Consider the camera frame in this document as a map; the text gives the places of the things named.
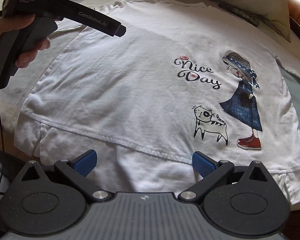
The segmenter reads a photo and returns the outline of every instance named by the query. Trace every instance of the red sneaker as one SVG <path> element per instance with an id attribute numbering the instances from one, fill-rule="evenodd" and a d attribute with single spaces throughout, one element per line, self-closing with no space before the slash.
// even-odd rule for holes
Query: red sneaker
<path id="1" fill-rule="evenodd" d="M 239 142 L 246 142 L 246 141 L 250 141 L 250 140 L 252 140 L 252 138 L 253 138 L 254 136 L 253 136 L 253 134 L 250 136 L 250 137 L 247 137 L 247 138 L 243 138 L 243 139 L 239 139 L 238 140 L 238 143 Z"/>
<path id="2" fill-rule="evenodd" d="M 260 140 L 254 136 L 249 141 L 239 142 L 238 146 L 245 150 L 261 150 Z"/>

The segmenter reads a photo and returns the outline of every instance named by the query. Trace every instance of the dress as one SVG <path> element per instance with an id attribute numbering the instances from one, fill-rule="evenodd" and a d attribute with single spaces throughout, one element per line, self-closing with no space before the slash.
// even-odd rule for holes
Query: dress
<path id="1" fill-rule="evenodd" d="M 233 96 L 220 105 L 227 114 L 253 129 L 262 131 L 257 101 L 255 97 L 249 99 L 250 94 L 253 94 L 251 84 L 246 80 L 241 80 Z"/>

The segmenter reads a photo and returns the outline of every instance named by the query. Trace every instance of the hat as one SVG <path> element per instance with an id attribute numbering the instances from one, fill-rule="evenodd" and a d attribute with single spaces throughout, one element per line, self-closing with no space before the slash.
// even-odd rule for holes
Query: hat
<path id="1" fill-rule="evenodd" d="M 251 70 L 250 63 L 236 52 L 231 52 L 228 56 L 222 58 L 223 62 L 231 68 L 236 69 L 247 81 L 256 88 L 260 88 L 256 82 L 257 74 Z"/>

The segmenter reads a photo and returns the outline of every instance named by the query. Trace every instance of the cartoon girl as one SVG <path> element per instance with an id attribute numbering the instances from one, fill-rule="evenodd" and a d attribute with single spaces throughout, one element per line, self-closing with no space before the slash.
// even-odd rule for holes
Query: cartoon girl
<path id="1" fill-rule="evenodd" d="M 257 101 L 252 91 L 252 85 L 260 88 L 256 82 L 257 74 L 251 70 L 250 63 L 238 53 L 232 52 L 223 57 L 222 60 L 228 65 L 228 69 L 230 68 L 232 73 L 241 80 L 233 96 L 228 101 L 220 103 L 220 105 L 227 114 L 252 129 L 250 137 L 238 139 L 238 146 L 242 149 L 261 150 L 258 131 L 262 131 L 262 126 Z"/>

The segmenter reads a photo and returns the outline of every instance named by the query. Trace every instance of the triangular cutout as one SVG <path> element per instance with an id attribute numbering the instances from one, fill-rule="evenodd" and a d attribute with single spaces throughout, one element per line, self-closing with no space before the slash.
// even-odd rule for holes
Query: triangular cutout
<path id="1" fill-rule="evenodd" d="M 255 167 L 250 175 L 250 179 L 259 181 L 268 181 L 259 167 Z"/>
<path id="2" fill-rule="evenodd" d="M 26 174 L 23 176 L 22 181 L 26 181 L 26 180 L 34 180 L 34 179 L 39 179 L 39 175 L 37 173 L 37 171 L 35 170 L 35 167 L 30 167 Z"/>

